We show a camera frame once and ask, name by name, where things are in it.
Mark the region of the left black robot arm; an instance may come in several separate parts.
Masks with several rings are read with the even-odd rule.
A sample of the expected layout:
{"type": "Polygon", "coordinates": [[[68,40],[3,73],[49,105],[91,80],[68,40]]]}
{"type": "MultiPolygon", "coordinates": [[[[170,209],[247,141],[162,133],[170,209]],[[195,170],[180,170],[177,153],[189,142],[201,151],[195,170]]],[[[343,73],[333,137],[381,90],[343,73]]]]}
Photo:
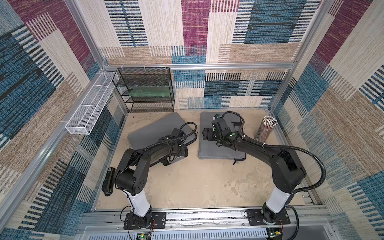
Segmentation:
{"type": "Polygon", "coordinates": [[[125,230],[147,229],[155,226],[152,217],[152,206],[147,200],[145,185],[150,167],[161,163],[163,166],[172,164],[179,158],[188,156],[188,146],[197,140],[196,132],[186,134],[175,128],[170,135],[139,150],[128,149],[116,168],[113,183],[122,191],[131,210],[124,220],[125,230]]]}

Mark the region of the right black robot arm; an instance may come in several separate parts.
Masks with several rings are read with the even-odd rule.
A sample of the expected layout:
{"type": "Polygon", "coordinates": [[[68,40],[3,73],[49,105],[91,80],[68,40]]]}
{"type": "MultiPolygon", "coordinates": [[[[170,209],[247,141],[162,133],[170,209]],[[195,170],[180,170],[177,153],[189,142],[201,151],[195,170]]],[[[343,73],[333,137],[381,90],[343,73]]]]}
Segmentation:
{"type": "Polygon", "coordinates": [[[284,215],[284,209],[296,194],[295,188],[305,178],[306,171],[292,148],[268,147],[250,138],[244,133],[244,124],[244,118],[236,112],[216,114],[212,127],[203,130],[203,139],[216,142],[218,147],[244,152],[271,167],[275,187],[259,215],[266,225],[273,225],[284,215]]]}

